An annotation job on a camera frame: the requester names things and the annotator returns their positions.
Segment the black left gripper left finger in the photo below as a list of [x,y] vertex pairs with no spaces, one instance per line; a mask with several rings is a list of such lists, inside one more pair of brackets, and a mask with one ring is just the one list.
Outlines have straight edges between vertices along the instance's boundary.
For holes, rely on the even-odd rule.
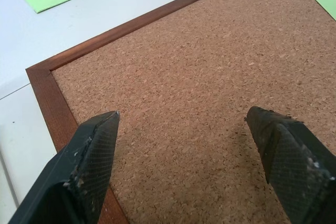
[[44,167],[8,224],[98,224],[109,186],[120,114],[81,123]]

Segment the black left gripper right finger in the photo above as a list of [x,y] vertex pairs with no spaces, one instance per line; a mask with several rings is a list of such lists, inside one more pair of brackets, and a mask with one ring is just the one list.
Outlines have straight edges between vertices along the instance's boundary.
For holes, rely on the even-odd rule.
[[289,116],[253,106],[245,120],[291,224],[336,224],[336,156]]

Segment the green paper note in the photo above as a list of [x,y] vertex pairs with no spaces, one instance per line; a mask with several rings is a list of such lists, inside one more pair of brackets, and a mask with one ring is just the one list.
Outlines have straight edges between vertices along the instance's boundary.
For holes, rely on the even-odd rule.
[[336,21],[336,0],[315,0]]

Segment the cork board with wooden frame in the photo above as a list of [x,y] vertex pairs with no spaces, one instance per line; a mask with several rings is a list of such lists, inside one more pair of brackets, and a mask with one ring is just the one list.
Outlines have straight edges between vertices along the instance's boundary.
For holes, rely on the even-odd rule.
[[26,72],[57,152],[120,114],[98,224],[291,224],[253,106],[336,156],[336,22],[315,0],[175,0]]

